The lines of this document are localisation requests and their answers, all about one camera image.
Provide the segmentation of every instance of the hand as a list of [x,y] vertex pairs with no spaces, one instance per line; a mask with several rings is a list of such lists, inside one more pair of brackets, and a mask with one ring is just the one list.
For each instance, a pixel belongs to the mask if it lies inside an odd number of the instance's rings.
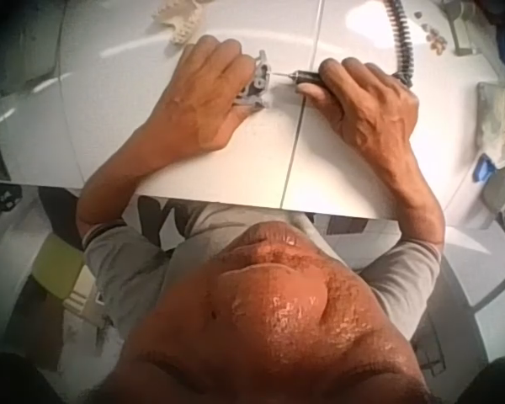
[[331,92],[314,84],[300,84],[298,92],[375,171],[403,169],[404,157],[412,154],[417,97],[376,65],[355,58],[342,64],[327,59],[319,72]]
[[172,80],[130,143],[154,170],[222,149],[253,112],[233,102],[254,70],[254,59],[242,54],[236,40],[221,43],[205,35],[187,45]]

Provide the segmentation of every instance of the sweaty skin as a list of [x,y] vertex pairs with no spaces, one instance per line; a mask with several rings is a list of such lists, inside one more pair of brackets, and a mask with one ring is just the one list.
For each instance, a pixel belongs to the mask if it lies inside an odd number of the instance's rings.
[[[156,170],[224,147],[252,113],[232,102],[253,68],[234,40],[205,36],[188,47],[150,118],[88,181],[77,208],[81,235],[119,219]],[[355,59],[327,60],[320,73],[331,92],[299,91],[392,192],[402,237],[440,249],[443,214],[409,145],[415,96]],[[265,222],[162,296],[90,398],[409,404],[428,402],[428,391],[412,347],[370,287],[300,231]]]

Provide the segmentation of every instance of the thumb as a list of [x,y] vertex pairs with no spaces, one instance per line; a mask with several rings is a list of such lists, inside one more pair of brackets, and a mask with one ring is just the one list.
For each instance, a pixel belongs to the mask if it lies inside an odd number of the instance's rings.
[[304,95],[330,122],[342,118],[343,107],[325,88],[303,82],[302,84],[298,84],[296,91],[298,94]]
[[243,123],[249,116],[258,112],[261,108],[254,105],[234,105],[231,107],[230,112],[226,116],[225,121],[222,123],[217,135],[214,139],[215,149],[222,149],[225,147],[237,127]]

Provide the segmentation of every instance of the finger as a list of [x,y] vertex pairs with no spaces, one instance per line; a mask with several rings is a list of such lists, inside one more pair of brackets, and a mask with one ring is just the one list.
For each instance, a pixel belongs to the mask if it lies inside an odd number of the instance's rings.
[[242,53],[242,44],[237,40],[225,40],[208,57],[204,66],[210,73],[219,76]]
[[326,59],[318,69],[323,82],[335,94],[338,102],[347,108],[364,96],[364,90],[354,81],[346,69],[334,59]]
[[223,71],[221,81],[226,85],[227,91],[237,96],[242,89],[254,78],[256,62],[249,55],[239,55],[230,66]]
[[365,63],[364,64],[367,69],[370,70],[372,74],[376,76],[376,78],[385,86],[395,89],[395,90],[406,90],[406,86],[400,82],[396,77],[393,77],[387,73],[385,73],[381,68],[374,63]]
[[193,44],[187,44],[184,48],[183,48],[183,52],[182,52],[182,55],[179,57],[179,60],[178,60],[178,64],[176,65],[176,69],[174,70],[174,76],[176,75],[176,72],[181,68],[183,67],[183,65],[185,64],[185,61],[187,60],[187,58],[189,57],[189,55],[191,54],[191,51],[193,50],[193,47],[194,45]]
[[305,95],[306,99],[309,100],[329,122],[342,119],[343,107],[325,88],[318,87],[314,84],[302,83],[297,86],[297,92]]
[[343,67],[355,82],[367,91],[381,90],[382,83],[360,60],[348,57],[342,61]]
[[200,69],[219,44],[220,42],[215,36],[204,35],[200,37],[199,41],[194,44],[186,61],[183,63],[183,67],[191,71]]
[[214,149],[220,150],[224,148],[232,138],[232,135],[238,126],[257,111],[259,111],[259,109],[255,108],[253,105],[234,105],[230,109],[230,112],[226,116],[225,121],[217,132],[217,135],[213,141]]

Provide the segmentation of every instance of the shirt sleeve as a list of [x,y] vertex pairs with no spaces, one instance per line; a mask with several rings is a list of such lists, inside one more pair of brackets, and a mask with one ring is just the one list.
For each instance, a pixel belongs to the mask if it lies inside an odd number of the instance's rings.
[[155,306],[168,266],[165,252],[125,223],[93,228],[84,259],[121,337]]
[[400,240],[360,273],[395,327],[410,339],[427,307],[441,262],[431,243]]

